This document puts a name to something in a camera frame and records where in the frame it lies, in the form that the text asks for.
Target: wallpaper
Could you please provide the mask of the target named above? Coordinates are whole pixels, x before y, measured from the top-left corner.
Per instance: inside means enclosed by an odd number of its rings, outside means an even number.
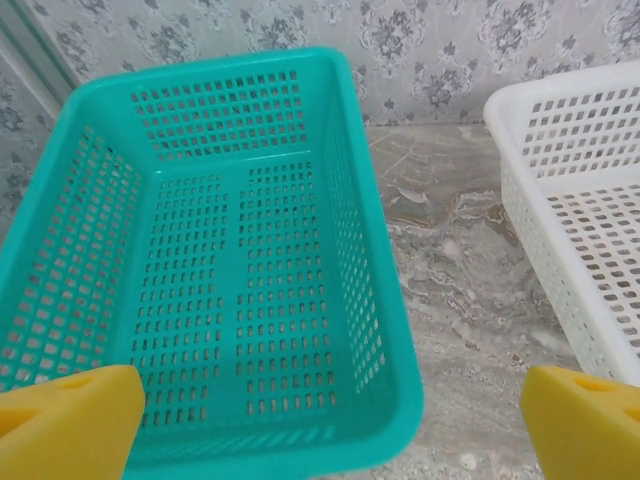
[[[53,119],[0,55],[0,245],[52,126]]]
[[[496,89],[640,54],[638,0],[20,0],[82,81],[329,45],[370,125],[477,122]]]

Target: mesh basket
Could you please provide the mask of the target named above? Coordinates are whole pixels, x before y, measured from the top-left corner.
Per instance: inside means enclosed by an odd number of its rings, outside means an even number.
[[[1,265],[0,391],[138,368],[125,478],[319,475],[380,463],[416,431],[417,363],[334,51],[81,87]]]

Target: perforated basket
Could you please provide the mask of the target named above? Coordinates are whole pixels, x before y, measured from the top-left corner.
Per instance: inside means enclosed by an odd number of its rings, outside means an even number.
[[[640,62],[498,91],[502,198],[588,373],[640,385]]]
[[[334,51],[81,87],[0,262],[1,390],[139,369],[125,478],[302,478],[383,462],[417,429],[417,362]]]

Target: white plastic basket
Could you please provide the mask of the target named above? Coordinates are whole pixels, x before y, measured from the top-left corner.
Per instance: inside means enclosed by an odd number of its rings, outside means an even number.
[[[640,386],[640,62],[503,88],[505,209],[582,369]]]

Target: gray marble surface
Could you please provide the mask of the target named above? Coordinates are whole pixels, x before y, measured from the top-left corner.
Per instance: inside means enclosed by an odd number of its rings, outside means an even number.
[[[327,478],[543,478],[518,406],[525,373],[579,367],[502,208],[489,133],[483,125],[368,133],[426,409],[403,455]]]

